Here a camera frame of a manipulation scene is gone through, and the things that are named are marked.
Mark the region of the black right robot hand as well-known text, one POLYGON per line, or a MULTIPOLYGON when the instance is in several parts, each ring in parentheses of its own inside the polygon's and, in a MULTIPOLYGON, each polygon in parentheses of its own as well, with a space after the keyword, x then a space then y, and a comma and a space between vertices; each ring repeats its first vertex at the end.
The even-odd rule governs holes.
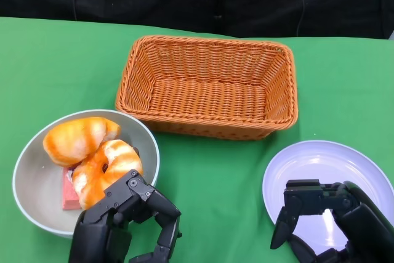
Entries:
POLYGON ((270 247, 277 249, 284 243, 289 243, 299 262, 393 262, 393 225, 350 181, 289 180, 270 247), (348 241, 340 251, 330 248, 315 254, 294 230, 300 216, 322 215, 327 209, 348 241))

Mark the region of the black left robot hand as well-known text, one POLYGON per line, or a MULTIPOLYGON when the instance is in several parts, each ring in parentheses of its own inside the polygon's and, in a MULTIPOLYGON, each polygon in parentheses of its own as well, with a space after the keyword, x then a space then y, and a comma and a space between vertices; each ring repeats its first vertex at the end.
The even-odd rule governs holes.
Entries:
POLYGON ((131 222, 151 217, 161 226, 154 251, 131 262, 169 262, 178 238, 181 212, 154 186, 130 170, 104 191, 104 197, 78 217, 69 262, 124 262, 132 234, 131 222))

